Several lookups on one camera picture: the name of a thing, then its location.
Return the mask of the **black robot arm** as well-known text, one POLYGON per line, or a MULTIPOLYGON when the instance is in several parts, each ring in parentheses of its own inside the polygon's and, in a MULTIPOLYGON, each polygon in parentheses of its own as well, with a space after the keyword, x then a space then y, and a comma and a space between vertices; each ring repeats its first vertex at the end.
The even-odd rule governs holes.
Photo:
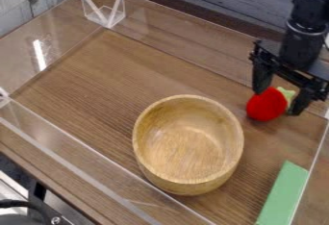
POLYGON ((329 62, 320 58, 323 48, 329 51, 329 0, 292 2, 283 41, 257 40, 249 59, 255 93, 260 95, 279 75, 300 89, 288 109, 291 115, 300 115, 312 101, 329 96, 329 62))

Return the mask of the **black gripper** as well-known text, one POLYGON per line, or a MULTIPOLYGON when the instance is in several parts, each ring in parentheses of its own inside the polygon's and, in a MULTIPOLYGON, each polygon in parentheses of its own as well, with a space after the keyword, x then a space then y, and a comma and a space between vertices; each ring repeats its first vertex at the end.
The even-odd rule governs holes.
POLYGON ((280 59, 280 43, 269 39, 259 39, 255 43, 249 59, 253 65, 252 88, 261 94, 269 87, 273 77, 279 75, 300 89, 288 113, 300 115, 315 100, 329 98, 329 63, 318 60, 310 67, 296 68, 280 59))

